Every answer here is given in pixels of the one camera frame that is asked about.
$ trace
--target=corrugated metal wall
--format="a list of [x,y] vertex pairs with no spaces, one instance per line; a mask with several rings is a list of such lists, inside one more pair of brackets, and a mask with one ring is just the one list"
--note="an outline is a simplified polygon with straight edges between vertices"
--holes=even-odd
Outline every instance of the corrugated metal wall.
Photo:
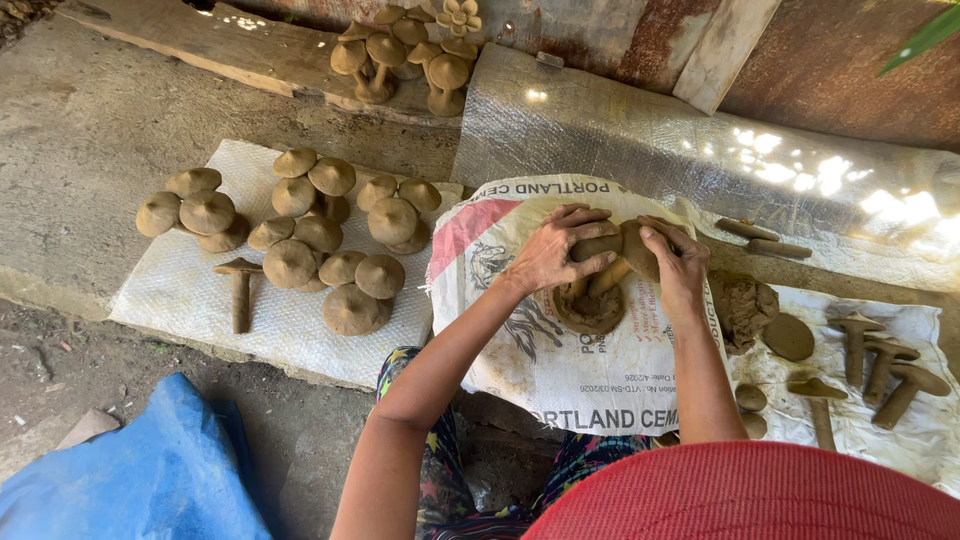
[[[669,93],[720,0],[478,0],[494,41],[545,51],[622,83]],[[383,0],[230,0],[250,12],[343,31]],[[407,6],[417,0],[400,2]],[[442,0],[421,0],[429,12]],[[960,152],[960,37],[875,74],[951,4],[783,0],[720,110],[811,131]],[[437,25],[431,37],[448,35]]]

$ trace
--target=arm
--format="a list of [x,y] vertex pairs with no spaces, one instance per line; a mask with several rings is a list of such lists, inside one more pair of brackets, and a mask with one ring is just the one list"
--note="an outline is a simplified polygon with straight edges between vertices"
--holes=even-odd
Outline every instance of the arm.
[[360,433],[331,538],[414,536],[420,463],[430,428],[470,364],[524,297],[613,262],[613,252],[579,263],[568,256],[578,240],[614,233],[612,224],[593,223],[610,215],[587,205],[557,208],[531,233],[510,267],[396,378]]
[[673,325],[682,441],[746,439],[727,370],[707,323],[704,280],[709,250],[665,220],[650,216],[637,220],[643,226],[644,245],[660,263],[663,311]]

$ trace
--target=wooden plank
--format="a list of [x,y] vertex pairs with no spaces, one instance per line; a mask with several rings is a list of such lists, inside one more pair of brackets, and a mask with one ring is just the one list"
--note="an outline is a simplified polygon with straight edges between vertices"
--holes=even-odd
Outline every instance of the wooden plank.
[[686,63],[673,95],[714,114],[780,0],[723,0]]
[[330,67],[337,35],[259,17],[218,3],[198,12],[181,0],[67,0],[57,12],[110,37],[288,97],[324,96],[331,107],[406,124],[459,128],[426,107],[424,79],[401,81],[386,103],[353,97],[356,82]]

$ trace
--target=cement bag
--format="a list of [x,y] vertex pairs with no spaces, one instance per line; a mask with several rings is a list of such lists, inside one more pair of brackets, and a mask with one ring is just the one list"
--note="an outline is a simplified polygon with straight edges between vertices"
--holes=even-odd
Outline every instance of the cement bag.
[[[487,290],[543,218],[569,203],[610,209],[616,224],[652,214],[693,231],[686,218],[609,180],[563,174],[484,184],[437,222],[427,267],[434,332]],[[675,430],[673,332],[660,307],[660,286],[637,274],[620,286],[627,311],[608,335],[565,327],[546,291],[526,298],[473,362],[463,387],[499,396],[556,428],[601,435]],[[710,330],[726,363],[709,289],[705,296]]]

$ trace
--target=forearm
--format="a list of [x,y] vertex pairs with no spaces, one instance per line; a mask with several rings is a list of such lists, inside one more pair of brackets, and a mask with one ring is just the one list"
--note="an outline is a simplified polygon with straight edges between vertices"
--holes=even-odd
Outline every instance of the forearm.
[[453,398],[470,364],[525,295],[508,276],[433,338],[390,386],[371,413],[426,433]]
[[746,439],[727,370],[701,313],[694,308],[673,325],[681,438],[684,443]]

